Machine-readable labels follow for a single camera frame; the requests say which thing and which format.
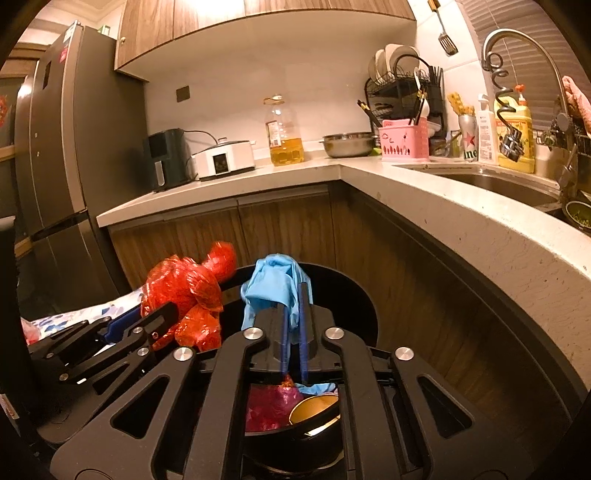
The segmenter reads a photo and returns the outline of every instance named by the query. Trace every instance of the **dish soap bottle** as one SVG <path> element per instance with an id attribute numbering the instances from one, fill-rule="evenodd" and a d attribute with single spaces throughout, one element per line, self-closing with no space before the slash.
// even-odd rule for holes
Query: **dish soap bottle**
<path id="1" fill-rule="evenodd" d="M 489 165 L 499 164 L 499 142 L 496 138 L 495 114 L 488 106 L 488 96 L 478 95 L 480 111 L 478 120 L 478 161 Z"/>
<path id="2" fill-rule="evenodd" d="M 515 113 L 503 112 L 502 116 L 507 123 L 520 130 L 521 142 L 523 146 L 523 156 L 519 161 L 514 162 L 509 160 L 506 156 L 499 153 L 499 165 L 501 167 L 510 168 L 511 170 L 518 170 L 525 173 L 533 173 L 535 170 L 535 142 L 534 142 L 534 128 L 531 121 L 531 112 L 527 106 L 527 101 L 523 96 L 525 85 L 517 85 L 515 90 L 519 92 L 519 101 L 515 101 L 512 97 L 501 97 L 505 103 L 509 103 L 515 110 Z M 501 104 L 495 102 L 495 114 L 499 111 Z M 499 118 L 496 119 L 496 131 L 499 135 L 499 142 L 507 132 L 507 127 Z"/>

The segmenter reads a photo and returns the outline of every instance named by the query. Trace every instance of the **bottle cap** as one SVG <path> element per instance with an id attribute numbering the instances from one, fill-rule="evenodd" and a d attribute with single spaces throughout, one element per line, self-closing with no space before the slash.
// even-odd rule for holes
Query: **bottle cap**
<path id="1" fill-rule="evenodd" d="M 520 83 L 519 85 L 515 85 L 515 90 L 519 93 L 519 104 L 521 106 L 527 106 L 527 100 L 523 96 L 523 91 L 525 90 L 525 85 Z"/>

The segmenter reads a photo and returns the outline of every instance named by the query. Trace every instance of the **dish rack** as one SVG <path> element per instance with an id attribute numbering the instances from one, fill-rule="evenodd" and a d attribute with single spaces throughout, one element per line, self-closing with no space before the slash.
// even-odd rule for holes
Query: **dish rack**
<path id="1" fill-rule="evenodd" d="M 405 54 L 396 59 L 393 72 L 388 72 L 376 82 L 368 79 L 364 87 L 365 102 L 379 120 L 408 119 L 414 115 L 415 99 L 418 92 L 414 72 L 402 72 L 398 68 L 398 62 L 405 57 L 416 58 L 426 66 L 427 71 L 431 69 L 431 65 L 421 57 Z M 421 85 L 427 90 L 427 101 L 430 108 L 428 120 L 441 125 L 441 130 L 434 135 L 434 138 L 445 138 L 445 110 L 441 85 L 433 82 L 425 70 L 421 69 L 417 74 Z M 375 134 L 374 125 L 371 122 L 370 125 Z"/>

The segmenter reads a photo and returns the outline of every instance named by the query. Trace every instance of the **red plastic bag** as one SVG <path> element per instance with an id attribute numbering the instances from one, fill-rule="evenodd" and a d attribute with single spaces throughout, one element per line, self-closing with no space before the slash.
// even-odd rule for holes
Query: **red plastic bag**
<path id="1" fill-rule="evenodd" d="M 196 267 L 197 264 L 191 258 L 181 260 L 173 255 L 150 270 L 142 288 L 142 317 L 171 301 L 178 308 L 178 318 L 183 318 L 197 303 L 187 282 L 188 273 Z"/>
<path id="2" fill-rule="evenodd" d="M 205 352 L 222 346 L 222 328 L 212 312 L 197 304 L 177 324 L 174 339 L 180 346 L 196 346 Z"/>
<path id="3" fill-rule="evenodd" d="M 203 265 L 187 272 L 189 292 L 197 303 L 212 312 L 222 312 L 222 290 L 213 273 Z"/>
<path id="4" fill-rule="evenodd" d="M 266 432 L 290 424 L 290 413 L 304 396 L 289 375 L 286 379 L 288 381 L 281 385 L 251 385 L 246 406 L 246 432 Z"/>
<path id="5" fill-rule="evenodd" d="M 236 251 L 228 242 L 214 242 L 203 266 L 210 270 L 219 283 L 230 280 L 236 273 Z"/>

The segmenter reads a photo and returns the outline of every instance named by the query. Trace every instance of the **white countertop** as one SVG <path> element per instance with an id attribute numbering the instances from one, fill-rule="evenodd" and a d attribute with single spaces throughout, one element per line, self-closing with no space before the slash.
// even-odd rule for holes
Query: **white countertop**
<path id="1" fill-rule="evenodd" d="M 382 163 L 379 157 L 320 158 L 149 193 L 98 216 L 98 224 L 339 179 L 412 221 L 493 281 L 545 330 L 591 387 L 591 238 L 472 185 Z"/>

